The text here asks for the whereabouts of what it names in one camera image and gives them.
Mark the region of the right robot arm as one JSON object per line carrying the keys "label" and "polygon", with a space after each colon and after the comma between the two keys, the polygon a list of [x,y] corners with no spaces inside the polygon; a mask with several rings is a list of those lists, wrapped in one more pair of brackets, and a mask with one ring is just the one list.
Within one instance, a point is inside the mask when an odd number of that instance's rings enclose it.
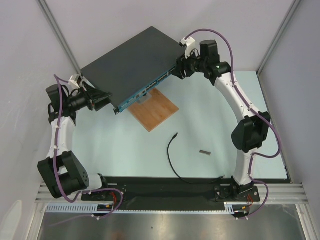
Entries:
{"label": "right robot arm", "polygon": [[267,138],[271,116],[266,111],[259,111],[249,101],[230,64],[220,60],[215,40],[200,42],[199,54],[194,53],[196,41],[192,37],[183,38],[180,45],[185,52],[177,59],[172,75],[183,80],[194,73],[202,73],[224,96],[236,117],[237,126],[231,134],[232,143],[237,149],[235,171],[228,193],[223,194],[221,188],[215,193],[219,198],[242,201],[254,189],[253,157]]}

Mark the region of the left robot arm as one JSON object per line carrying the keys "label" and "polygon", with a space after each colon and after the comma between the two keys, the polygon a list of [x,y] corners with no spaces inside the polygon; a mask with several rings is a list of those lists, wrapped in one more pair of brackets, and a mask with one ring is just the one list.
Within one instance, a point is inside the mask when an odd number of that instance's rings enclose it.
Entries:
{"label": "left robot arm", "polygon": [[51,145],[47,157],[38,162],[37,169],[55,199],[80,191],[92,191],[99,200],[110,195],[110,187],[100,173],[89,174],[73,153],[73,134],[77,112],[83,108],[99,111],[109,104],[111,93],[84,83],[76,95],[65,85],[54,84],[46,89],[50,99],[49,123],[52,127]]}

